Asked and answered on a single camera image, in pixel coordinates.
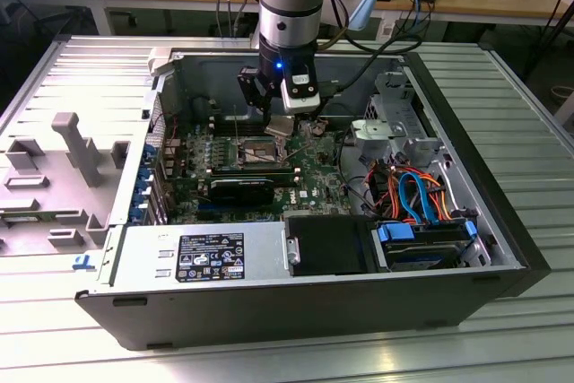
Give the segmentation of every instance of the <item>blue cable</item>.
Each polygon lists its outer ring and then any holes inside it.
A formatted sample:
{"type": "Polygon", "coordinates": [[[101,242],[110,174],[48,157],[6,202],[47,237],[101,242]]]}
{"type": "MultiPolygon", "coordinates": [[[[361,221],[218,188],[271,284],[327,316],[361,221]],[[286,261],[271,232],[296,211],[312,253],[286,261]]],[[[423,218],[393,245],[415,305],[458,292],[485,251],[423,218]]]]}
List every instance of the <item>blue cable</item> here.
{"type": "Polygon", "coordinates": [[[439,224],[439,219],[437,215],[434,213],[432,206],[429,204],[429,198],[427,197],[427,189],[424,186],[424,182],[422,178],[419,177],[414,172],[407,172],[403,174],[401,179],[398,181],[398,195],[401,199],[401,205],[403,208],[416,220],[417,224],[422,224],[421,216],[417,214],[413,208],[408,203],[406,198],[406,180],[412,177],[416,182],[417,187],[419,188],[419,193],[421,194],[421,204],[422,210],[424,211],[424,217],[432,224],[439,224]]]}
{"type": "Polygon", "coordinates": [[[421,13],[421,3],[419,2],[419,0],[414,0],[414,8],[416,10],[416,14],[414,15],[413,28],[419,22],[419,13],[421,13]]]}

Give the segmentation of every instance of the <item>extruded aluminum surface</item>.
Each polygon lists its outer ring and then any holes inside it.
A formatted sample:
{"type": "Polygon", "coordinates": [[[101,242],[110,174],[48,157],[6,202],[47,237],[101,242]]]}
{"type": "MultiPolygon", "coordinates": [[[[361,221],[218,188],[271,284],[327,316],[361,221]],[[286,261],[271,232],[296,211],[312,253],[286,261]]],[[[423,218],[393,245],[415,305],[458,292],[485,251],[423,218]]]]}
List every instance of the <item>extruded aluminum surface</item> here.
{"type": "MultiPolygon", "coordinates": [[[[199,44],[208,45],[196,39],[72,38],[57,62],[141,64],[153,47],[199,44]]],[[[459,44],[424,44],[417,52],[552,274],[519,298],[486,305],[457,328],[129,352],[74,303],[74,293],[95,276],[74,273],[74,255],[5,257],[0,259],[0,367],[8,370],[1,371],[2,381],[69,381],[79,375],[84,381],[109,376],[141,381],[570,381],[572,141],[496,56],[459,44]],[[436,76],[454,71],[460,75],[436,76]],[[487,71],[493,74],[484,79],[481,72],[487,71]]],[[[111,98],[126,103],[126,98],[111,98]]]]}

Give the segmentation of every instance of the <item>table leg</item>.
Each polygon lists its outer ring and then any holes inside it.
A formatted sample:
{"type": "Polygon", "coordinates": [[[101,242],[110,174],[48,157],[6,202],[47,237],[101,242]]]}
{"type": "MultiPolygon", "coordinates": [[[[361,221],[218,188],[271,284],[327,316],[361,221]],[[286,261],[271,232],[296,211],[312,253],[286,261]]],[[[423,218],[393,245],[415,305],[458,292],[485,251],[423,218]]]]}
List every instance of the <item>table leg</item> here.
{"type": "Polygon", "coordinates": [[[570,117],[574,114],[574,91],[572,94],[562,103],[562,106],[558,108],[554,118],[558,120],[561,125],[566,125],[570,117]]]}
{"type": "Polygon", "coordinates": [[[171,10],[163,9],[162,12],[163,12],[163,21],[165,22],[165,32],[168,35],[170,35],[174,31],[173,18],[171,16],[171,10]]]}
{"type": "Polygon", "coordinates": [[[8,15],[6,8],[3,4],[0,3],[0,25],[7,26],[11,22],[12,19],[10,18],[10,15],[8,15]]]}
{"type": "Polygon", "coordinates": [[[380,17],[378,24],[377,37],[375,40],[385,42],[393,36],[396,22],[400,20],[402,11],[385,11],[380,17]]]}
{"type": "Polygon", "coordinates": [[[96,22],[96,28],[101,36],[114,35],[114,24],[109,17],[109,12],[103,5],[90,6],[91,15],[96,22]]]}

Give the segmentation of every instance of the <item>warning label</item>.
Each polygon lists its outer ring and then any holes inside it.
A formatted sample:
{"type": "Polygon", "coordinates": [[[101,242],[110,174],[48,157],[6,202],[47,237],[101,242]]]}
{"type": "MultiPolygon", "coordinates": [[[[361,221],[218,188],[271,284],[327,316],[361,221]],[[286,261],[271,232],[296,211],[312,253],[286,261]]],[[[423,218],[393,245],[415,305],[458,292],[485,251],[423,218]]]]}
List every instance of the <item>warning label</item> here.
{"type": "Polygon", "coordinates": [[[179,237],[180,283],[245,278],[242,233],[184,235],[179,237]]]}

